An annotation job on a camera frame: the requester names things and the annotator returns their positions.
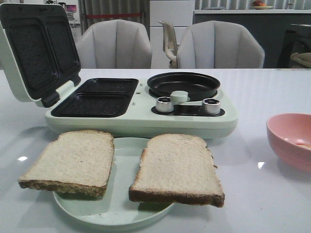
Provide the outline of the white bread slice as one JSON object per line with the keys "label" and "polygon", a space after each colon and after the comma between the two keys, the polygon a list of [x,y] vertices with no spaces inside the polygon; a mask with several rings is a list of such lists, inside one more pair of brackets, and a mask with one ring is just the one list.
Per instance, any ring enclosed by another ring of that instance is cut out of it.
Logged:
{"label": "white bread slice", "polygon": [[114,137],[96,130],[67,132],[49,143],[20,178],[21,188],[85,194],[105,194],[114,159]]}
{"label": "white bread slice", "polygon": [[223,207],[225,194],[205,140],[188,134],[150,139],[129,188],[129,199]]}

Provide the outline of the pink plastic bowl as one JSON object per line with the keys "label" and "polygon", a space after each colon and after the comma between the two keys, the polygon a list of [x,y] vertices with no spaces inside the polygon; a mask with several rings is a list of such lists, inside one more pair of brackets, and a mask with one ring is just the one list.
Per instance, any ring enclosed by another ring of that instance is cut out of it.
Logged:
{"label": "pink plastic bowl", "polygon": [[301,113],[278,114],[266,122],[267,137],[274,153],[287,164],[311,170],[311,116]]}

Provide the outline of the right silver control knob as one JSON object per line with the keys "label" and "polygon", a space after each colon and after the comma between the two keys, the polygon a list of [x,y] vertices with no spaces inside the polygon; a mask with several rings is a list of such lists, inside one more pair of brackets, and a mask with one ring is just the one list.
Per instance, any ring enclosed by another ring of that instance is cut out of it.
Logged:
{"label": "right silver control knob", "polygon": [[220,101],[212,98],[202,100],[202,111],[205,114],[217,115],[221,111]]}

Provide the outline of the left grey upholstered chair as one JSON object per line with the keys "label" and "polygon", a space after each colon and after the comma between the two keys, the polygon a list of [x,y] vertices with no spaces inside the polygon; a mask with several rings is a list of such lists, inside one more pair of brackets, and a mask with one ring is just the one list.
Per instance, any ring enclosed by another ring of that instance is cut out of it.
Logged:
{"label": "left grey upholstered chair", "polygon": [[151,43],[141,23],[123,19],[95,23],[76,42],[76,47],[81,68],[151,68]]}

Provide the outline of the black round frying pan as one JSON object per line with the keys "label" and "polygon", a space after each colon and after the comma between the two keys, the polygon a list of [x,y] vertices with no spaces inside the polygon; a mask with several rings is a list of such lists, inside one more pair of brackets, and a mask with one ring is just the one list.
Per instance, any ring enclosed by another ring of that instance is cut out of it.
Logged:
{"label": "black round frying pan", "polygon": [[168,97],[173,91],[186,91],[190,101],[199,101],[216,95],[220,81],[195,72],[168,72],[147,80],[149,93],[154,97]]}

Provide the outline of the mint green round plate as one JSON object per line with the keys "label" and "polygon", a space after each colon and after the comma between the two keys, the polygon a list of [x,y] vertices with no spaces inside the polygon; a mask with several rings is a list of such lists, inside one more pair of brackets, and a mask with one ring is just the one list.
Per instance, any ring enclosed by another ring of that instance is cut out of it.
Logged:
{"label": "mint green round plate", "polygon": [[158,221],[172,209],[172,203],[132,202],[128,195],[147,143],[146,138],[114,139],[115,153],[105,194],[91,197],[54,192],[56,203],[71,217],[105,230],[134,229]]}

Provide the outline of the white cabinet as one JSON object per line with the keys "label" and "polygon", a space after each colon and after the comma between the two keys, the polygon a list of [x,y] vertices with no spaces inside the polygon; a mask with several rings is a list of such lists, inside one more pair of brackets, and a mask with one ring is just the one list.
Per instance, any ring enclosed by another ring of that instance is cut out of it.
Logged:
{"label": "white cabinet", "polygon": [[186,28],[192,24],[195,1],[152,0],[150,1],[150,41],[152,47],[152,69],[168,69],[170,60],[163,51],[163,27],[160,21],[172,23],[176,41],[180,44]]}

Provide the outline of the mint green breakfast maker base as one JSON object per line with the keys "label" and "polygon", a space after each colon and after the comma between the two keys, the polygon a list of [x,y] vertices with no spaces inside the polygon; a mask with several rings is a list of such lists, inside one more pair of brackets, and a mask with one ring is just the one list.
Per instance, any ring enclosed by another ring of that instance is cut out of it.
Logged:
{"label": "mint green breakfast maker base", "polygon": [[205,139],[226,137],[238,124],[238,113],[222,90],[215,96],[220,113],[208,115],[201,102],[176,105],[172,113],[157,113],[156,97],[145,79],[92,78],[70,85],[46,113],[47,125],[58,133],[94,129],[116,137],[154,137],[185,133]]}

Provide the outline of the mint green sandwich maker lid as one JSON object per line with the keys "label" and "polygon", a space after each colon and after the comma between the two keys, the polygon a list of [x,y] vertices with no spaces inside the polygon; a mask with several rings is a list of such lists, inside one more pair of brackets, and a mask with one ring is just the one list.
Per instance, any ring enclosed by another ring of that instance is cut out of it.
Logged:
{"label": "mint green sandwich maker lid", "polygon": [[1,4],[0,58],[9,86],[21,102],[51,107],[61,99],[58,88],[81,81],[77,48],[60,5]]}

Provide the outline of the beige office chair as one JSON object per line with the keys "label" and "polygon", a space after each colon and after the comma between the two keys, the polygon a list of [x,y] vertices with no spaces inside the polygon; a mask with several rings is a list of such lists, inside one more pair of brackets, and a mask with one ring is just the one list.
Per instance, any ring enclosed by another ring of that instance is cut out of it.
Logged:
{"label": "beige office chair", "polygon": [[169,59],[169,68],[178,68],[178,44],[174,27],[172,23],[168,21],[158,21],[158,23],[163,27],[163,51]]}

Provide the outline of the dark appliance at right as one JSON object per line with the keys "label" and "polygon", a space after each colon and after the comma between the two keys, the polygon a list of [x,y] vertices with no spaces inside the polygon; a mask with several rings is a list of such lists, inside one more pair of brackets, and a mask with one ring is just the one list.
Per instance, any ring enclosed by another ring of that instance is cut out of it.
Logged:
{"label": "dark appliance at right", "polygon": [[311,25],[291,24],[284,33],[281,52],[277,62],[277,68],[290,68],[298,65],[290,56],[294,53],[306,53],[311,51]]}

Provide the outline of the left silver control knob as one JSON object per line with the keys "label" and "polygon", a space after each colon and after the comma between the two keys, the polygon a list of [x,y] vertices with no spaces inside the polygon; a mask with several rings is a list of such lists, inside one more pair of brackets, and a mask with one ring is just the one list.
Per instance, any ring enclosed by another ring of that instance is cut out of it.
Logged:
{"label": "left silver control knob", "polygon": [[156,100],[155,109],[161,113],[170,113],[174,111],[174,103],[170,97],[159,97]]}

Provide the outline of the fruit plate on counter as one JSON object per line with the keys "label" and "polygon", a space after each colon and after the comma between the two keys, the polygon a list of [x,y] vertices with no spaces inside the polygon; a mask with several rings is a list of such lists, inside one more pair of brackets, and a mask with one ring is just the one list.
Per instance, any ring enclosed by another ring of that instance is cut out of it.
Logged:
{"label": "fruit plate on counter", "polygon": [[254,2],[251,3],[251,6],[255,10],[268,10],[268,9],[273,9],[273,6],[266,5],[263,1],[261,0],[255,0]]}

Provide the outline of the right grey upholstered chair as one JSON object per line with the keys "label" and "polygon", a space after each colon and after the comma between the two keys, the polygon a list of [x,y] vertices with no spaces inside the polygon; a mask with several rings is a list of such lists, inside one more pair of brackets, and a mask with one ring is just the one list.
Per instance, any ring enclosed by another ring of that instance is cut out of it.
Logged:
{"label": "right grey upholstered chair", "polygon": [[188,26],[177,52],[181,69],[263,68],[265,52],[242,25],[206,21]]}

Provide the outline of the grey upholstered chair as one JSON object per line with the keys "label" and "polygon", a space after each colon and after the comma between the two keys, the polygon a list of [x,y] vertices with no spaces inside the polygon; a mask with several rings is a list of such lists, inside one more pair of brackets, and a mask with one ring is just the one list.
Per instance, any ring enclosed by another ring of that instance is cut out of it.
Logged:
{"label": "grey upholstered chair", "polygon": [[76,47],[81,68],[151,68],[151,43],[141,23],[123,19],[95,23],[76,42]]}
{"label": "grey upholstered chair", "polygon": [[188,26],[177,52],[181,69],[263,68],[265,52],[242,25],[206,21]]}

